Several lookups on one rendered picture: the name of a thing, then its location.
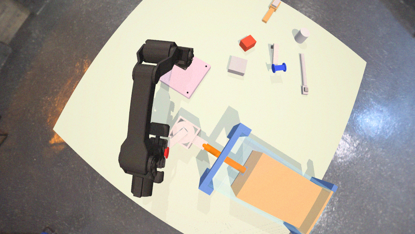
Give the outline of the grey cylinder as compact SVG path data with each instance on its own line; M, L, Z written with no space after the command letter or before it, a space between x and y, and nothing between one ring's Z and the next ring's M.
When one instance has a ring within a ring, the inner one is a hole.
M310 36L310 32L306 28L301 28L295 35L294 39L297 43L303 43Z

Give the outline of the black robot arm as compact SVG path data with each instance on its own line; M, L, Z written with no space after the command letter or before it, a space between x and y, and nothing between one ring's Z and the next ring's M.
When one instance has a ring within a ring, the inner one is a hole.
M157 176L159 152L149 138L156 84L174 65L186 70L194 57L194 48L178 46L176 42L151 39L145 42L136 53L128 133L118 157L120 168L133 175L131 193L138 198L152 196ZM157 65L142 64L143 61Z

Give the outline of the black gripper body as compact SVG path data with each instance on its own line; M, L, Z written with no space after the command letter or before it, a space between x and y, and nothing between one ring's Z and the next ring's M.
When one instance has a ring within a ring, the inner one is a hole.
M169 128L170 126L168 124L163 123L156 123L151 122L150 124L150 135L155 135L156 137L150 137L150 140L153 141L153 146L158 150L159 152L159 160L157 161L156 165L157 168L162 168L162 163L164 160L164 151L165 147L163 147L163 139L162 137L168 137L169 136ZM164 180L164 171L157 171L157 176L155 177L154 182L155 183L161 183Z

